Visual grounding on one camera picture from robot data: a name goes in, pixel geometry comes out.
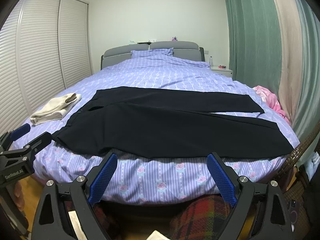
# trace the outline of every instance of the metal screw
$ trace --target metal screw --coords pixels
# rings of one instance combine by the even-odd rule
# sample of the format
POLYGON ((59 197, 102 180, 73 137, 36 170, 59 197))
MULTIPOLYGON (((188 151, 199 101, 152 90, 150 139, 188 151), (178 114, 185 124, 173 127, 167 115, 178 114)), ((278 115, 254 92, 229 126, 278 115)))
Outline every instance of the metal screw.
POLYGON ((246 176, 241 176, 240 177, 240 181, 241 182, 247 182, 248 181, 248 178, 246 176))
POLYGON ((82 175, 77 178, 78 182, 82 182, 84 180, 85 180, 85 176, 82 176, 82 175))
POLYGON ((274 186, 274 187, 276 187, 276 186, 278 186, 278 182, 276 182, 275 180, 272 180, 272 181, 271 181, 271 185, 274 186))
POLYGON ((47 181, 47 186, 52 186, 53 184, 54 184, 54 182, 53 182, 52 179, 50 179, 50 180, 47 181))

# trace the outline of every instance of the purple striped bedsheet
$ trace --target purple striped bedsheet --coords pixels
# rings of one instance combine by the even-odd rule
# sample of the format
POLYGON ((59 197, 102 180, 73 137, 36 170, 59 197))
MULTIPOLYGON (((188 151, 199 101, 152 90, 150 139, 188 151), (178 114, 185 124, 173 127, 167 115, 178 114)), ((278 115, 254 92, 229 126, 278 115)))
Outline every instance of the purple striped bedsheet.
MULTIPOLYGON (((31 132, 16 141, 14 147, 22 147, 45 131, 53 133, 59 130, 74 112, 93 97, 96 90, 119 86, 248 94, 264 109, 265 114, 222 114, 257 117, 276 122, 293 147, 299 144, 286 121, 270 109, 253 89, 214 73, 206 62, 156 55, 129 59, 107 67, 59 93, 57 96, 80 93, 82 99, 63 120, 32 126, 31 132)), ((261 147, 265 143, 268 142, 261 137, 261 147)), ((118 167, 103 195, 104 200, 136 205, 178 203, 219 192, 207 170, 205 158, 145 159, 118 150, 115 150, 115 153, 118 167)), ((268 181, 284 160, 285 156, 263 160, 224 159, 224 162, 233 167, 238 175, 245 175, 252 181, 268 181)), ((100 157, 76 155, 52 142, 36 155, 34 168, 40 179, 54 179, 62 183, 70 182, 79 175, 86 175, 100 161, 100 157)))

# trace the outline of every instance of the green curtain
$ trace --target green curtain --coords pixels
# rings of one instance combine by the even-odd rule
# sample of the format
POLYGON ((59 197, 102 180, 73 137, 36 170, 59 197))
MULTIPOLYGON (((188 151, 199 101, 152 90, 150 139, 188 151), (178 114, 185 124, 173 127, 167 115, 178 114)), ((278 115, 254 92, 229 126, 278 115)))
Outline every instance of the green curtain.
POLYGON ((282 48, 274 0, 226 0, 233 79, 278 95, 282 48))
MULTIPOLYGON (((302 28, 302 86, 292 128, 303 140, 320 120, 320 22, 305 0, 296 0, 302 28)), ((319 136, 297 165, 310 158, 319 136)))

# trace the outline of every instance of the gray headboard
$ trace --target gray headboard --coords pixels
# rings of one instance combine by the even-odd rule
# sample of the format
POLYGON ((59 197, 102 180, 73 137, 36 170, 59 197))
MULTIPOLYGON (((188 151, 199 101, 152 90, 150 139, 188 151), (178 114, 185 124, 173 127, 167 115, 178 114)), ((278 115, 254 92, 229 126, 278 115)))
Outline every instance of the gray headboard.
POLYGON ((132 44, 108 49, 101 56, 101 69, 113 66, 131 58, 132 50, 170 49, 173 48, 173 56, 193 61, 204 61, 203 48, 190 41, 158 41, 148 44, 132 44))

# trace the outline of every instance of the robotic arm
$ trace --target robotic arm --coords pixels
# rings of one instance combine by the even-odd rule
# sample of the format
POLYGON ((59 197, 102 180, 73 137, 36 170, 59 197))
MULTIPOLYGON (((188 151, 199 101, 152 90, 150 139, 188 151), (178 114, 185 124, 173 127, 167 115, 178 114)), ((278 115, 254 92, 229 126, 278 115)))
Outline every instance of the robotic arm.
MULTIPOLYGON (((51 134, 45 132, 23 149, 8 151, 5 150, 8 147, 4 148, 0 154, 0 188, 31 175, 34 172, 32 164, 35 154, 49 145, 51 139, 51 134)), ((276 181, 260 184, 251 182, 245 176, 238 176, 216 153, 208 155, 207 167, 224 201, 232 207, 219 240, 238 238, 250 206, 254 203, 257 204, 257 212, 248 239, 293 240, 289 212, 276 181)), ((49 180, 36 210, 31 239, 77 239, 64 204, 65 201, 72 201, 87 239, 110 240, 99 225, 92 207, 101 200, 116 168, 117 157, 110 151, 87 176, 81 175, 73 182, 62 184, 49 180)))

